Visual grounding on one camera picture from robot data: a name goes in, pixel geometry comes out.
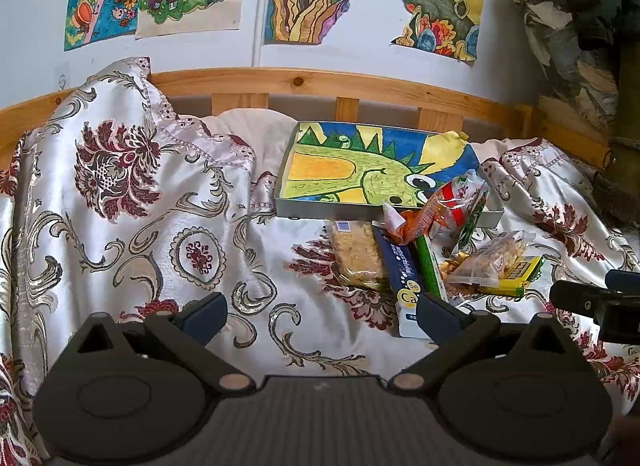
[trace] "dinosaur eye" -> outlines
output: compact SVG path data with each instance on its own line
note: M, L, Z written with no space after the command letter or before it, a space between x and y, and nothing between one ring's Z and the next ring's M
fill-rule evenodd
M423 191L431 190L436 187L436 181L431 177L417 173L407 175L404 180L409 184L409 186L413 186L414 188L418 188Z
M415 196L418 197L418 200L423 204L427 203L427 194L424 191L418 191Z

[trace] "dinosaur drawing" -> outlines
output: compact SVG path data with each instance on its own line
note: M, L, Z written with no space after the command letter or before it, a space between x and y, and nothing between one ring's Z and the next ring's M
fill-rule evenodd
M326 179L289 178L283 198L331 195L327 200L334 201L337 193L361 188L369 204L379 205L387 201L399 207L418 207L437 188L433 178L420 174L433 163L408 166L411 157L395 160L383 153L356 151L346 136L341 137L345 138L338 138L341 147L320 145L313 139L307 144L301 142L304 138L296 143L295 157L316 157L317 163L339 167L341 175L340 178ZM314 163L314 160L307 159L306 162Z

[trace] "orange snack bag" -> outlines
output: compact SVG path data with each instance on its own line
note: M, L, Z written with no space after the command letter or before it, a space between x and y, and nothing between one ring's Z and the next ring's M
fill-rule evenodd
M389 238L398 245L407 245L428 232L436 216L438 201L441 197L442 191L439 189L427 199L420 211L407 210L402 213L398 213L391 204L382 203L385 229Z

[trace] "round disc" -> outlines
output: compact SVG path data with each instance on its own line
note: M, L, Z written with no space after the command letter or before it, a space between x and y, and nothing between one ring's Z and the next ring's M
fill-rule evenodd
M44 440L73 460L130 462L177 445L205 402L199 380L171 363L87 353L76 370L52 370L34 420Z
M552 372L500 358L451 374L438 395L451 429L475 448L517 460L564 460L597 447L611 417L609 394L593 372L567 370L561 354L545 354Z

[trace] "green dinosaur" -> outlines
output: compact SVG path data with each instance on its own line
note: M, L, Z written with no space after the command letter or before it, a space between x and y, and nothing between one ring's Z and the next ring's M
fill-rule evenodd
M382 201L387 201L396 206L417 207L424 201L424 196L418 197L422 189L411 185L411 182L417 179L427 182L428 187L436 185L430 177L420 175L421 171L433 163L407 166L380 153L330 147L326 144L315 146L315 144L315 142L313 144L298 142L296 153L348 160L354 165L353 172L347 178L340 179L287 181L284 198L313 197L362 188L369 204L382 204Z

